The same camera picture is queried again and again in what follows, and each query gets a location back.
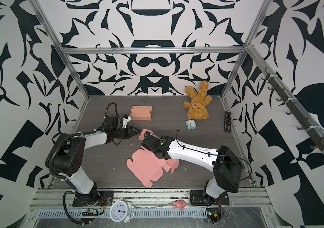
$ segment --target perforated metal strip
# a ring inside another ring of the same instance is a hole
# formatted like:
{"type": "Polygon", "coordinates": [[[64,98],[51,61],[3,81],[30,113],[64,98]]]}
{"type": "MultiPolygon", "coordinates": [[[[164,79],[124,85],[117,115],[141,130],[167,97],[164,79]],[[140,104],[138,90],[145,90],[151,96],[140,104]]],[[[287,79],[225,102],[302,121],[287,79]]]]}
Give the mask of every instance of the perforated metal strip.
{"type": "MultiPolygon", "coordinates": [[[[69,209],[69,214],[74,218],[80,218],[80,215],[86,209],[69,209]]],[[[58,218],[65,219],[66,214],[63,209],[41,209],[38,218],[58,218]]],[[[98,218],[109,218],[109,208],[105,208],[104,214],[98,218]]],[[[205,208],[185,208],[183,211],[173,208],[136,208],[134,218],[207,218],[205,208]]]]}

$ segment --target table surface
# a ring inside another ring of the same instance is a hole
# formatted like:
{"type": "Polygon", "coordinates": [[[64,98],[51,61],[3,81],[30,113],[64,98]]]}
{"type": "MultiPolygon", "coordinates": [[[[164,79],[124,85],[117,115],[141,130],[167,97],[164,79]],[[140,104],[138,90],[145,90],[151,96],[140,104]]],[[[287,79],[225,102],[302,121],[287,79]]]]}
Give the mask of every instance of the table surface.
{"type": "MultiPolygon", "coordinates": [[[[86,132],[98,128],[103,121],[105,108],[110,102],[117,103],[119,115],[129,115],[132,105],[152,106],[151,121],[132,120],[129,125],[153,132],[181,130],[177,138],[182,142],[204,148],[220,148],[220,145],[224,145],[239,156],[233,135],[223,131],[224,109],[219,97],[213,97],[207,106],[209,118],[196,120],[197,127],[193,130],[187,130],[185,124],[187,108],[183,106],[184,101],[191,100],[187,96],[91,96],[78,131],[86,132]]],[[[115,115],[113,105],[109,107],[108,115],[115,115]]],[[[175,137],[176,133],[159,132],[157,135],[175,137]]],[[[140,147],[141,141],[135,136],[123,140],[119,146],[109,143],[88,148],[84,151],[82,167],[99,188],[145,188],[126,165],[127,159],[132,158],[133,152],[140,147]]],[[[158,181],[152,181],[152,188],[203,188],[207,180],[213,176],[212,172],[201,166],[180,160],[174,173],[164,171],[158,181]]],[[[240,182],[240,187],[249,186],[248,179],[240,182]]],[[[69,186],[56,179],[52,188],[69,188],[69,186]]]]}

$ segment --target teal square clock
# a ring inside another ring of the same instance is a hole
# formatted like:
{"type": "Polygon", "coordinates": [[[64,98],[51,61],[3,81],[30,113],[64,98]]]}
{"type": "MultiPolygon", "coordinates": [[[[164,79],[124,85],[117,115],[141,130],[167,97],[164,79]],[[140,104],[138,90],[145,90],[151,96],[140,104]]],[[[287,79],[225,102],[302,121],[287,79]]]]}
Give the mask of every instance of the teal square clock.
{"type": "Polygon", "coordinates": [[[194,120],[187,120],[186,121],[186,126],[188,130],[195,129],[196,128],[196,123],[194,120]]]}

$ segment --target teddy bear head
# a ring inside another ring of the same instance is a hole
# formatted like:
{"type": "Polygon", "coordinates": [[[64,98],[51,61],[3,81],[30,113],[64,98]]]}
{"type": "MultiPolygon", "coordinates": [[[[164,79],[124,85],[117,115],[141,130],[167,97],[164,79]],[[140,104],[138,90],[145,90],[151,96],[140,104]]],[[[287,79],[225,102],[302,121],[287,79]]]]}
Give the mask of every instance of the teddy bear head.
{"type": "Polygon", "coordinates": [[[206,107],[201,103],[192,103],[191,105],[187,105],[189,111],[187,112],[187,117],[189,120],[206,120],[209,117],[208,111],[206,107]]]}

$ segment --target black mounting plate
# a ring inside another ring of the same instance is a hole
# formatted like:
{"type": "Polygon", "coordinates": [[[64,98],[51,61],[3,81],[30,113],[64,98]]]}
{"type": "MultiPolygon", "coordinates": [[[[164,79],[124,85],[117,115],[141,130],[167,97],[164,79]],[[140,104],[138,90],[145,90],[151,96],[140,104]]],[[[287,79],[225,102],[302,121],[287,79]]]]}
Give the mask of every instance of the black mounting plate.
{"type": "MultiPolygon", "coordinates": [[[[190,203],[193,206],[208,206],[208,204],[204,201],[204,197],[202,196],[204,190],[190,190],[190,203]]],[[[219,198],[221,205],[229,205],[228,192],[225,191],[220,194],[219,198]]]]}
{"type": "MultiPolygon", "coordinates": [[[[98,191],[98,193],[100,194],[100,200],[94,206],[103,207],[103,206],[105,206],[106,202],[113,201],[114,191],[98,191]]],[[[81,198],[76,199],[76,197],[75,197],[73,199],[72,206],[73,207],[87,207],[87,204],[84,203],[81,198]]]]}

